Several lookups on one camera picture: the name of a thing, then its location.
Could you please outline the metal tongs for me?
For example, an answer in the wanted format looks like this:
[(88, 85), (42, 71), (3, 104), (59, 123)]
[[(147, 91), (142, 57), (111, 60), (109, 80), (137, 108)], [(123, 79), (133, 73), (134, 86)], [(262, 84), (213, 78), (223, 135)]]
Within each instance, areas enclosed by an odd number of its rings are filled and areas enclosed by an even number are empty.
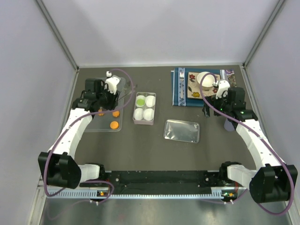
[(136, 88), (137, 88), (137, 84), (132, 86), (130, 81), (126, 82), (126, 84), (124, 85), (123, 89), (119, 94), (118, 102), (121, 101), (123, 98), (125, 98), (127, 95), (130, 95), (132, 92), (134, 92)]

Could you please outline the orange round cookie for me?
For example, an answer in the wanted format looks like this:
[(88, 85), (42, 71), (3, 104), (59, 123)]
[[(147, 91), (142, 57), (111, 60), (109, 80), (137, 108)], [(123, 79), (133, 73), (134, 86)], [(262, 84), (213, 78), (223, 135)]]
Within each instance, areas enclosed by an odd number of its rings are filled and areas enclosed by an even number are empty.
[(113, 113), (112, 113), (112, 115), (113, 115), (113, 117), (119, 117), (120, 116), (120, 111), (114, 111)]

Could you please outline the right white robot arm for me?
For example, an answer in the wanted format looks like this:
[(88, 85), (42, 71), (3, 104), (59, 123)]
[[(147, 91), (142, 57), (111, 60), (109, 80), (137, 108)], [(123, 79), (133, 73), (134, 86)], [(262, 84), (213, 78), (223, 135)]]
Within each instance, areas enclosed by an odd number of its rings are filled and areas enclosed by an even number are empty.
[(246, 187), (256, 203), (288, 201), (293, 198), (298, 171), (287, 165), (273, 150), (262, 132), (257, 115), (246, 108), (243, 88), (229, 88), (221, 97), (204, 98), (203, 113), (225, 116), (247, 146), (255, 170), (238, 162), (225, 162), (220, 167), (219, 181), (231, 185), (234, 181)]

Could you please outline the green round cookie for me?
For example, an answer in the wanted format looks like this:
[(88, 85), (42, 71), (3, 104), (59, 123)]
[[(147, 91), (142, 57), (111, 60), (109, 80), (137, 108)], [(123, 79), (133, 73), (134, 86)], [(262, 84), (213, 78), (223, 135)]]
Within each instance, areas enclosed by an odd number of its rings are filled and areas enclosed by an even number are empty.
[(145, 100), (144, 99), (138, 99), (136, 102), (138, 107), (142, 107), (145, 105)]

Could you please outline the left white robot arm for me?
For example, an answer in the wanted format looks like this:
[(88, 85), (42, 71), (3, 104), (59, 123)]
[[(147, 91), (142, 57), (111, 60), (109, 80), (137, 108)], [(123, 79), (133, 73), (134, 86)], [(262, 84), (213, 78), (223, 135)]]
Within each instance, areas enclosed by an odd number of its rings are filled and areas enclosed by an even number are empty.
[(104, 167), (98, 164), (78, 165), (75, 152), (82, 135), (99, 110), (111, 111), (118, 105), (121, 79), (112, 76), (105, 80), (89, 78), (85, 89), (72, 103), (69, 118), (58, 140), (38, 156), (38, 164), (46, 185), (75, 189), (91, 180), (96, 186), (106, 182)]

